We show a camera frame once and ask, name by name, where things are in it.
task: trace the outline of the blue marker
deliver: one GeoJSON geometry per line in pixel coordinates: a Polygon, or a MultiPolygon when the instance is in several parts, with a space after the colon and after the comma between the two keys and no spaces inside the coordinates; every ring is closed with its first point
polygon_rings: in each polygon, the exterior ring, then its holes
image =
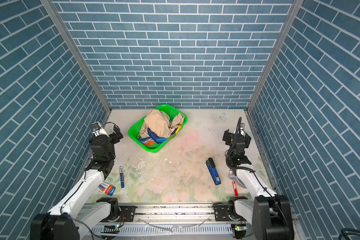
{"type": "Polygon", "coordinates": [[[121,188],[124,188],[124,173],[123,173],[123,166],[119,167],[119,172],[120,172],[120,183],[121,183],[121,188]]]}
{"type": "Polygon", "coordinates": [[[208,160],[205,163],[206,163],[206,166],[208,167],[209,173],[211,174],[213,181],[215,182],[215,185],[221,184],[221,180],[220,180],[219,174],[217,173],[216,166],[215,166],[213,159],[210,157],[210,158],[208,158],[208,160]]]}

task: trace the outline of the robotic arm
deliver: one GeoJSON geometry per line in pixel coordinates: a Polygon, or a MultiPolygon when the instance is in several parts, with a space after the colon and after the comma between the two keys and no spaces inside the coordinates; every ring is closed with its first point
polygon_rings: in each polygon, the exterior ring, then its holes
{"type": "Polygon", "coordinates": [[[227,166],[254,198],[254,201],[249,201],[243,197],[231,197],[228,202],[230,214],[249,222],[257,240],[292,240],[294,231],[289,200],[278,195],[256,175],[245,156],[251,137],[244,132],[241,118],[234,133],[229,129],[224,132],[223,141],[230,146],[226,153],[227,166]]]}
{"type": "Polygon", "coordinates": [[[102,219],[114,222],[120,210],[116,198],[101,198],[85,214],[77,218],[92,192],[107,178],[115,159],[114,144],[123,135],[114,124],[107,134],[99,122],[91,125],[95,135],[89,142],[93,158],[76,185],[46,214],[38,214],[31,222],[31,240],[79,240],[102,219]]]}

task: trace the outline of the table surface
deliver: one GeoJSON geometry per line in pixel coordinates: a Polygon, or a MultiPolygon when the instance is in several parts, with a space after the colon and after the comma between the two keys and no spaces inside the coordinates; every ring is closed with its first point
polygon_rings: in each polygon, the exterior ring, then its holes
{"type": "MultiPolygon", "coordinates": [[[[129,128],[148,110],[112,110],[109,122],[117,124],[124,138],[115,144],[115,165],[105,182],[116,190],[112,197],[119,202],[219,202],[235,196],[229,168],[225,164],[228,146],[222,141],[225,130],[234,132],[239,117],[245,132],[253,137],[243,110],[181,109],[188,122],[157,153],[145,151],[128,136],[129,128]],[[221,178],[215,185],[205,161],[212,157],[221,178]],[[120,186],[119,166],[124,169],[125,187],[120,186]]],[[[264,182],[270,185],[255,141],[246,156],[264,182]]],[[[251,198],[248,190],[237,186],[239,196],[251,198]]],[[[107,195],[95,190],[87,203],[107,195]]]]}

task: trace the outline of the blue brick wall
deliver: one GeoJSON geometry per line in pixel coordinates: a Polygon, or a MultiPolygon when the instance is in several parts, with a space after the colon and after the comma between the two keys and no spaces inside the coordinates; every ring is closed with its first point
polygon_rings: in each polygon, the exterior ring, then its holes
{"type": "Polygon", "coordinates": [[[253,109],[307,239],[360,230],[360,1],[305,0],[253,109]]]}
{"type": "Polygon", "coordinates": [[[113,108],[245,108],[292,1],[54,3],[113,108]]]}
{"type": "Polygon", "coordinates": [[[39,0],[0,0],[0,240],[72,187],[105,114],[39,0]]]}

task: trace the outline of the plastic basket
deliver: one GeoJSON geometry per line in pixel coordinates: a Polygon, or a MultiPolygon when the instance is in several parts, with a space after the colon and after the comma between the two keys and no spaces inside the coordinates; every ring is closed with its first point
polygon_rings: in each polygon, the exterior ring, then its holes
{"type": "MultiPolygon", "coordinates": [[[[184,115],[184,121],[183,121],[183,125],[180,128],[179,132],[183,129],[184,125],[187,123],[188,121],[188,117],[187,115],[185,115],[183,112],[180,112],[179,110],[177,110],[176,108],[168,105],[168,104],[162,104],[160,106],[158,106],[156,109],[163,111],[164,113],[168,114],[170,120],[172,121],[173,118],[175,116],[177,116],[179,113],[182,113],[184,115]]],[[[169,140],[171,140],[173,137],[176,136],[176,134],[170,136],[169,138],[167,138],[166,141],[164,141],[162,144],[157,144],[156,142],[150,146],[144,146],[141,142],[139,142],[139,140],[137,139],[137,136],[139,135],[140,129],[143,126],[144,123],[144,118],[140,119],[138,122],[136,122],[129,130],[128,130],[128,135],[130,138],[132,138],[137,144],[139,144],[142,148],[144,148],[146,151],[148,152],[158,152],[160,151],[160,149],[162,149],[162,147],[164,147],[165,144],[167,144],[167,142],[169,140]]]]}

